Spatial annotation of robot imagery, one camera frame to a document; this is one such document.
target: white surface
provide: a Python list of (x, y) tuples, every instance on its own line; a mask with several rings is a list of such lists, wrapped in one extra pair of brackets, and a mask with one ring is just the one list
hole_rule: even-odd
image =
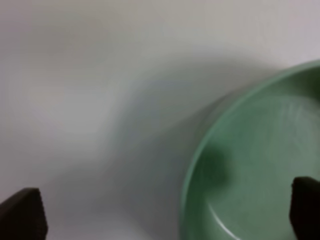
[(315, 0), (2, 1), (0, 200), (39, 186), (50, 240), (178, 239), (203, 118), (190, 116), (319, 58), (319, 11)]

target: mint green bowl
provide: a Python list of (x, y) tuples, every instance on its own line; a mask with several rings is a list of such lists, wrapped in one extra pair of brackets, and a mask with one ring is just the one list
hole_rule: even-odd
[(320, 179), (320, 61), (228, 98), (213, 115), (184, 182), (181, 239), (294, 240), (292, 180)]

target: bowl rim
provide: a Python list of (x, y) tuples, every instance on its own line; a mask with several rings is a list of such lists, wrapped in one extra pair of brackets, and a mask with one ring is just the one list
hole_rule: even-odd
[(194, 151), (194, 154), (191, 158), (191, 163), (187, 168), (182, 189), (180, 193), (180, 203), (179, 203), (179, 234), (180, 239), (185, 237), (185, 213), (186, 213), (186, 205), (187, 205), (187, 196), (189, 193), (190, 183), (193, 178), (193, 174), (195, 168), (198, 164), (201, 153), (203, 152), (205, 146), (209, 142), (211, 136), (215, 133), (216, 129), (219, 128), (222, 122), (225, 121), (226, 118), (230, 116), (232, 112), (234, 112), (240, 105), (242, 105), (247, 99), (254, 96), (258, 92), (263, 89), (270, 87), (272, 84), (276, 82), (280, 82), (284, 79), (292, 77), (298, 73), (309, 71), (311, 69), (315, 69), (320, 67), (320, 60), (314, 60), (306, 63), (302, 63), (293, 67), (289, 67), (285, 70), (276, 73), (274, 76), (271, 76), (262, 82), (258, 82), (254, 84), (252, 87), (248, 87), (245, 92), (237, 96), (230, 104), (226, 104), (223, 106), (224, 110), (219, 112), (217, 116), (212, 120), (210, 127), (205, 132), (204, 136), (200, 139), (197, 147)]

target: green bowl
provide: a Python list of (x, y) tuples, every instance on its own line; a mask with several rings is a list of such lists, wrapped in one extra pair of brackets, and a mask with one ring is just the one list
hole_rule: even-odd
[(320, 61), (228, 98), (213, 115), (182, 189), (181, 239), (295, 239), (291, 183), (320, 179)]

